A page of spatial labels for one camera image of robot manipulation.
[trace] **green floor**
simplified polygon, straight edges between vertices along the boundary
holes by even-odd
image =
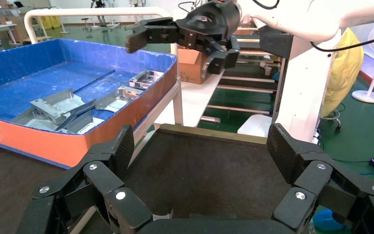
[[[87,40],[120,46],[125,44],[125,37],[130,33],[130,31],[125,31],[123,27],[112,31],[103,31],[102,29],[99,29],[93,32],[86,32],[82,30],[82,26],[67,26],[66,30],[70,33],[60,34],[60,29],[48,30],[47,33],[49,36],[54,38]],[[0,47],[0,50],[3,48],[8,49],[10,47],[7,43],[4,43],[4,46]],[[167,52],[169,51],[169,45],[148,45],[145,49]],[[359,77],[358,81],[353,86],[352,91],[365,90],[367,88],[367,82]],[[216,90],[210,104],[224,104],[233,107],[270,110],[273,105],[273,100],[270,99],[269,94],[233,90]],[[353,99],[350,94],[344,99],[343,104],[346,106],[346,109],[341,112],[340,117],[343,125],[342,132],[335,132],[337,126],[335,121],[324,120],[319,126],[324,149],[331,157],[339,160],[369,160],[374,157],[374,104],[357,101]],[[207,108],[205,115],[219,117],[222,122],[211,123],[201,121],[198,127],[219,131],[237,132],[238,128],[252,115],[252,113]],[[368,163],[342,164],[358,173],[374,172],[373,168],[370,167]]]

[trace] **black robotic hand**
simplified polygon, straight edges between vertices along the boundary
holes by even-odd
[[[207,70],[219,74],[234,67],[239,44],[232,36],[240,23],[240,11],[232,1],[209,2],[190,12],[184,19],[171,17],[143,20],[127,37],[128,53],[149,43],[177,43],[209,56]]]

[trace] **fan stand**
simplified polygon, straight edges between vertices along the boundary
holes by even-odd
[[[374,92],[372,90],[374,89],[374,78],[372,79],[371,85],[369,86],[369,89],[366,90],[358,90],[354,91],[352,93],[352,96],[355,99],[358,99],[359,101],[367,102],[367,103],[374,103]]]

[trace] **white stool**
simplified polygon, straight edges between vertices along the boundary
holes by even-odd
[[[264,115],[252,115],[237,130],[238,134],[252,135],[257,137],[267,137],[272,118]]]

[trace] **blue container lining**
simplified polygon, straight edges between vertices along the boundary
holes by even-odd
[[[0,52],[0,120],[10,122],[30,101],[68,88],[78,90],[84,102],[101,98],[128,86],[139,71],[166,72],[175,61],[168,54],[128,54],[122,47],[67,39]],[[96,111],[94,117],[108,120],[113,115]]]

